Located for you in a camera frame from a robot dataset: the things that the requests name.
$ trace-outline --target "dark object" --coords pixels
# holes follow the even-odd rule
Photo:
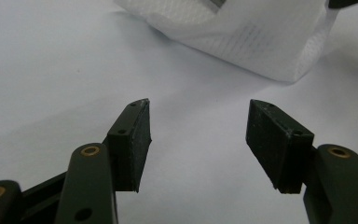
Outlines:
[[[275,188],[304,195],[311,224],[358,223],[358,155],[311,146],[313,134],[275,105],[252,100],[246,140]]]
[[[23,193],[16,182],[0,181],[0,224],[117,223],[115,192],[139,190],[150,143],[143,99],[127,105],[102,144],[77,149],[68,173]]]
[[[225,4],[226,0],[211,0],[211,2],[213,2],[217,7],[221,7]],[[358,4],[358,0],[330,0],[328,2],[328,7],[331,9],[341,9],[355,4]]]

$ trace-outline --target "textured paper towel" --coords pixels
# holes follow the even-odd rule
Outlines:
[[[325,0],[116,0],[171,39],[281,81],[319,59],[337,10]]]

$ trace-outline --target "white cloth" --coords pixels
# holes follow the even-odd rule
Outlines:
[[[338,10],[325,0],[116,0],[171,39],[281,81],[319,59]]]

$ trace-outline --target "white paper towel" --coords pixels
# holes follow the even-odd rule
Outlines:
[[[319,59],[338,10],[325,0],[116,0],[171,39],[276,80]]]

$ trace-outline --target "white table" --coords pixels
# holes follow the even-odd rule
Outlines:
[[[146,97],[153,142],[140,193],[117,193],[121,224],[308,223],[302,195],[274,190],[246,145],[249,101],[279,106],[316,147],[358,152],[358,6],[289,85],[173,42],[111,1],[0,1],[0,179],[28,189],[60,174]]]

